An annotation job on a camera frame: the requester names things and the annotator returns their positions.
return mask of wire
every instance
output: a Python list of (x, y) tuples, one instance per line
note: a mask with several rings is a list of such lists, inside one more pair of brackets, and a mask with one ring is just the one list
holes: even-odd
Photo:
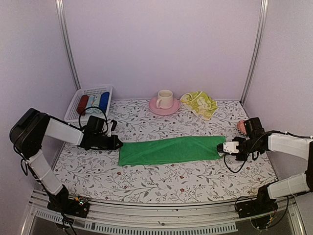
[(272, 223), (272, 221), (273, 221), (273, 219), (274, 219), (276, 213), (277, 213), (277, 210), (275, 210), (275, 211), (274, 211), (274, 214), (271, 215), (271, 217), (270, 217), (270, 219), (269, 219), (269, 225), (271, 225), (271, 223)]
[(237, 209), (236, 209), (236, 204), (238, 203), (238, 201), (239, 201), (240, 198), (246, 198), (246, 199), (249, 199), (249, 200), (253, 201), (253, 199), (251, 199), (251, 198), (249, 198), (249, 197), (245, 197), (245, 196), (238, 197), (237, 200), (236, 200), (236, 202), (235, 202), (235, 205), (234, 205), (236, 212), (239, 212), (239, 211), (237, 211)]
[[(68, 217), (67, 217), (67, 216), (62, 212), (62, 210), (57, 206), (57, 203), (54, 202), (55, 198), (54, 198), (54, 197), (52, 196), (52, 194), (45, 188), (44, 185), (42, 185), (42, 186), (43, 186), (45, 192), (48, 194), (49, 199), (50, 199), (50, 202), (53, 203), (53, 205), (55, 206), (55, 208), (59, 211), (59, 213), (60, 213), (61, 216), (63, 217), (63, 220), (62, 220), (63, 226), (65, 226), (64, 221), (67, 222), (67, 223), (69, 224), (70, 228), (72, 229), (73, 233), (74, 233), (75, 235), (77, 235), (77, 233), (76, 233), (74, 227), (72, 226), (72, 223), (71, 223), (70, 220), (68, 219)], [(63, 229), (63, 231), (66, 232), (66, 234), (70, 235), (70, 234), (68, 233), (68, 231), (66, 231), (66, 229)]]
[(298, 135), (292, 134), (290, 132), (286, 132), (285, 134), (293, 136), (293, 137), (301, 138), (301, 139), (313, 139), (313, 136), (298, 136)]
[(272, 226), (269, 226), (268, 229), (269, 229), (269, 228), (272, 228), (272, 227), (274, 227), (274, 226), (276, 226), (276, 225), (277, 225), (280, 221), (282, 221), (283, 218), (285, 217), (285, 215), (286, 215), (286, 213), (287, 213), (287, 211), (288, 211), (288, 206), (289, 206), (289, 197), (287, 196), (286, 198), (287, 198), (287, 205), (286, 205), (286, 209), (285, 209), (285, 211), (284, 211), (282, 217), (280, 217), (280, 219), (279, 219), (275, 224), (273, 224)]
[(91, 149), (91, 150), (96, 150), (96, 151), (106, 150), (105, 148), (93, 148), (93, 147), (91, 147), (90, 149)]
[(24, 174), (27, 176), (28, 175), (27, 161), (25, 161), (24, 159), (21, 159), (21, 168)]
[(16, 152), (18, 155), (20, 155), (25, 161), (27, 160), (24, 155), (18, 151), (17, 147), (16, 147), (16, 143), (17, 141), (19, 140), (19, 138), (22, 136), (22, 134), (24, 134), (25, 130), (22, 131), (22, 133), (20, 133), (20, 135), (16, 138), (16, 140), (14, 141), (14, 144), (13, 144), (13, 150), (14, 152)]
[(241, 171), (241, 169), (244, 167), (245, 163), (246, 163), (246, 160), (245, 160), (244, 163), (241, 165), (241, 167), (239, 168), (239, 170), (233, 171), (233, 170), (230, 169), (229, 166), (227, 165), (227, 163), (226, 163), (226, 154), (224, 155), (224, 164), (225, 164), (225, 166), (227, 167), (228, 170), (230, 170), (231, 172), (233, 172), (233, 173), (235, 173), (235, 174), (238, 173), (239, 171)]
[(88, 109), (99, 109), (99, 110), (101, 110), (101, 112), (103, 113), (103, 115), (104, 115), (104, 117), (105, 117), (104, 122), (106, 123), (106, 126), (107, 126), (106, 131), (102, 132), (101, 134), (107, 133), (107, 131), (109, 130), (107, 115), (106, 115), (106, 113), (105, 113), (102, 109), (100, 109), (99, 107), (96, 107), (96, 106), (95, 106), (95, 107), (88, 107), (88, 108), (85, 108), (85, 109), (79, 114), (79, 117), (78, 117), (79, 128), (80, 128), (81, 130), (83, 130), (83, 126), (82, 126), (82, 124), (81, 124), (80, 119), (81, 119), (81, 117), (82, 117), (82, 113), (84, 113), (84, 112), (85, 112), (86, 110), (88, 110)]

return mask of folded green cloth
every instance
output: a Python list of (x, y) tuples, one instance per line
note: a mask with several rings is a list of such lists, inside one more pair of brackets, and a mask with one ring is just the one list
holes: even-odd
[(123, 165), (157, 165), (220, 158), (216, 146), (224, 136), (188, 136), (173, 139), (124, 143), (119, 161)]

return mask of red roller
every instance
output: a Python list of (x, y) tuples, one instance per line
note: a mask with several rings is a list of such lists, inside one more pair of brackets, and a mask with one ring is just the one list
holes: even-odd
[(86, 105), (87, 105), (87, 102), (88, 102), (88, 95), (83, 95), (81, 98), (80, 98), (80, 101), (78, 103), (78, 106), (77, 106), (77, 109), (76, 111), (78, 112), (78, 114), (80, 115), (85, 115), (85, 111), (84, 109), (86, 108)]

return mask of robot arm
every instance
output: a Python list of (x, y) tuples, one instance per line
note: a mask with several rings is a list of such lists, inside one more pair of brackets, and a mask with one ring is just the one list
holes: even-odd
[(116, 150), (123, 143), (116, 135), (104, 135), (105, 120), (90, 116), (84, 130), (35, 109), (29, 109), (10, 132), (14, 150), (25, 160), (34, 178), (43, 185), (49, 198), (48, 208), (61, 213), (86, 217), (88, 203), (68, 198), (68, 190), (54, 175), (41, 150), (45, 136), (69, 142), (86, 150)]
[(289, 195), (301, 195), (313, 191), (313, 137), (299, 137), (288, 132), (265, 132), (258, 117), (245, 121), (248, 140), (236, 137), (232, 142), (218, 145), (219, 152), (236, 156), (238, 161), (246, 161), (253, 152), (282, 152), (308, 161), (305, 173), (262, 186), (257, 198), (236, 204), (239, 217), (249, 217), (277, 209), (276, 199)]

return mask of white plastic basket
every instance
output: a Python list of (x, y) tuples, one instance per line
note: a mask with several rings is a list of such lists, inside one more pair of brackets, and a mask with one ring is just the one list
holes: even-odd
[[(108, 106), (106, 110), (106, 116), (108, 116), (109, 109), (110, 109), (110, 103), (111, 103), (111, 98), (112, 98), (112, 91), (113, 91), (113, 86), (108, 86), (108, 85), (103, 85), (103, 86), (98, 86), (96, 88), (88, 88), (88, 89), (79, 89), (75, 95), (73, 96), (72, 101), (70, 102), (67, 112), (65, 113), (64, 116), (64, 121), (71, 123), (74, 126), (79, 126), (78, 124), (78, 117), (79, 114), (77, 113), (76, 109), (78, 106), (78, 103), (83, 95), (95, 95), (99, 93), (104, 93), (104, 92), (109, 92), (109, 101), (108, 101)], [(97, 116), (100, 118), (103, 118), (103, 113), (91, 113), (91, 114), (85, 114), (84, 116), (81, 116), (81, 124), (82, 126), (87, 124), (87, 121), (89, 119), (89, 116)]]

